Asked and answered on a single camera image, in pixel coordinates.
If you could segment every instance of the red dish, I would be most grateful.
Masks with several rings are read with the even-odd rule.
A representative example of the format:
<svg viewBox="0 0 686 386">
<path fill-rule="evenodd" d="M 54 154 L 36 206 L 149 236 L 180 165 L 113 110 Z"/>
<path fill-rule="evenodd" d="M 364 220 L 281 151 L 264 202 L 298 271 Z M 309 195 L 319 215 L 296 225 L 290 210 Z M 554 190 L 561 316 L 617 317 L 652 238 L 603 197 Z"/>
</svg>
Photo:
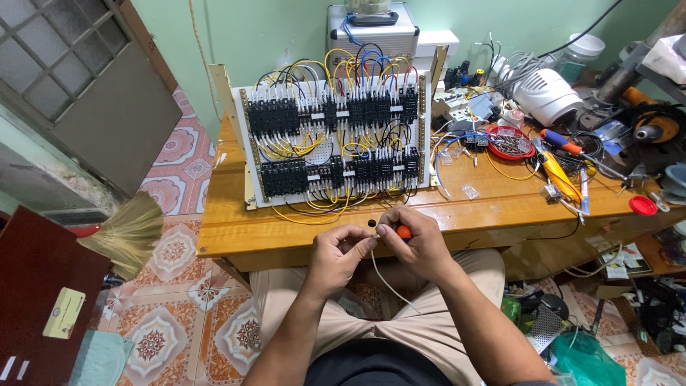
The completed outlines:
<svg viewBox="0 0 686 386">
<path fill-rule="evenodd" d="M 527 137 L 527 135 L 524 134 L 524 133 L 522 133 L 521 130 L 519 130 L 519 129 L 516 128 L 516 127 L 512 127 L 512 126 L 498 126 L 498 125 L 495 125 L 495 124 L 494 124 L 494 125 L 490 125 L 489 127 L 487 127 L 487 128 L 486 128 L 486 132 L 487 132 L 488 134 L 496 133 L 497 130 L 498 130 L 498 128 L 501 128 L 501 127 L 514 129 L 514 133 L 515 133 L 516 135 L 522 135 L 522 136 L 524 136 L 524 137 Z M 493 152 L 493 154 L 497 155 L 498 157 L 500 157 L 500 158 L 502 158 L 502 159 L 509 159 L 509 160 L 511 160 L 511 161 L 515 161 L 515 160 L 522 159 L 522 158 L 528 158 L 528 157 L 531 157 L 532 155 L 534 155 L 534 154 L 536 153 L 536 149 L 534 149 L 534 145 L 531 145 L 531 150 L 529 150 L 529 152 L 526 153 L 526 154 L 524 154 L 524 155 L 509 155 L 509 154 L 505 154 L 505 153 L 503 153 L 502 151 L 498 150 L 498 149 L 493 145 L 492 142 L 489 142 L 489 143 L 488 143 L 488 148 L 490 149 L 491 152 Z"/>
</svg>

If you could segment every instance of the broom bristles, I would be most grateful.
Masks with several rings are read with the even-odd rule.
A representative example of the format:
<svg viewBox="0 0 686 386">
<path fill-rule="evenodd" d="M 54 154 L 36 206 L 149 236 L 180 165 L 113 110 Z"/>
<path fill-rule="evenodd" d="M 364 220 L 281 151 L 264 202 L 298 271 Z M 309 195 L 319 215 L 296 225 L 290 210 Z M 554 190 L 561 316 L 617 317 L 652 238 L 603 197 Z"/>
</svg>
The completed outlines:
<svg viewBox="0 0 686 386">
<path fill-rule="evenodd" d="M 130 281 L 152 257 L 152 243 L 162 237 L 163 223 L 160 205 L 140 191 L 102 223 L 98 232 L 77 241 L 110 258 L 115 263 L 112 272 Z"/>
</svg>

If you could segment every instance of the electrical control panel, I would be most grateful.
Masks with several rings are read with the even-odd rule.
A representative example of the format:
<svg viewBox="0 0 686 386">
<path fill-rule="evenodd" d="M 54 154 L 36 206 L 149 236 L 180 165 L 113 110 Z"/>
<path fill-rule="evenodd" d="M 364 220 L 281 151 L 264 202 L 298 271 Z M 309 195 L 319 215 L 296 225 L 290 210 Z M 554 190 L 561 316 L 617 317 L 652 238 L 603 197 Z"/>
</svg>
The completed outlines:
<svg viewBox="0 0 686 386">
<path fill-rule="evenodd" d="M 429 186 L 430 73 L 360 80 L 233 89 L 257 207 Z"/>
</svg>

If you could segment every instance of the wooden desk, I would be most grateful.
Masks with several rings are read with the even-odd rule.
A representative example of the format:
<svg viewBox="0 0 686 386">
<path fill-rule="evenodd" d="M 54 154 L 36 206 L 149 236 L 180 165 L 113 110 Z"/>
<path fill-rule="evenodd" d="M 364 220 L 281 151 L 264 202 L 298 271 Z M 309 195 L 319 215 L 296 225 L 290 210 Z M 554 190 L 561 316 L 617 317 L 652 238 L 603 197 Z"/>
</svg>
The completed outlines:
<svg viewBox="0 0 686 386">
<path fill-rule="evenodd" d="M 529 175 L 522 161 L 491 159 L 510 176 Z M 466 157 L 460 157 L 451 166 L 439 165 L 451 201 L 439 188 L 427 188 L 419 190 L 408 205 L 438 221 L 451 250 L 503 247 L 508 280 L 547 277 L 568 266 L 590 261 L 615 244 L 626 244 L 686 218 L 686 207 L 640 217 L 629 208 L 629 198 L 656 191 L 657 184 L 650 181 L 644 189 L 627 190 L 617 197 L 621 181 L 599 175 L 589 184 L 591 217 L 586 219 L 585 226 L 560 240 L 526 240 L 568 235 L 577 220 L 562 205 L 548 205 L 543 200 L 539 194 L 541 180 L 507 179 L 489 164 L 485 154 L 480 154 L 478 161 L 478 169 Z M 224 116 L 198 238 L 198 257 L 215 259 L 244 285 L 247 285 L 244 273 L 249 271 L 306 265 L 316 234 L 346 223 L 368 227 L 369 220 L 379 220 L 387 210 L 381 205 L 383 201 L 368 200 L 345 211 L 334 223 L 324 225 L 299 225 L 281 220 L 270 208 L 246 211 L 244 170 L 241 151 Z M 470 183 L 480 197 L 470 201 L 460 191 L 465 183 Z M 307 208 L 305 204 L 298 206 L 301 207 Z M 287 208 L 280 207 L 279 211 L 297 220 L 312 219 L 291 213 Z M 391 254 L 384 245 L 379 245 L 375 253 L 376 256 Z"/>
</svg>

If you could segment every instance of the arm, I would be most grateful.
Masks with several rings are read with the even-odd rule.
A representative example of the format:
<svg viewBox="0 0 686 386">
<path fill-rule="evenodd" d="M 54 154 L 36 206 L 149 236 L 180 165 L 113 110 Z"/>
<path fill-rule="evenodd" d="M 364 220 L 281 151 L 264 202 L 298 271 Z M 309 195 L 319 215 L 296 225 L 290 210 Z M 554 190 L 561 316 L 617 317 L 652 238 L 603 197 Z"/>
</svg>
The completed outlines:
<svg viewBox="0 0 686 386">
<path fill-rule="evenodd" d="M 398 223 L 410 228 L 409 243 L 391 228 Z M 398 206 L 381 217 L 377 231 L 411 272 L 436 284 L 469 360 L 486 384 L 556 383 L 531 343 L 453 260 L 436 220 Z"/>
<path fill-rule="evenodd" d="M 314 238 L 303 286 L 243 386 L 305 382 L 324 305 L 348 284 L 359 261 L 376 245 L 369 231 L 354 225 L 341 225 Z"/>
</svg>

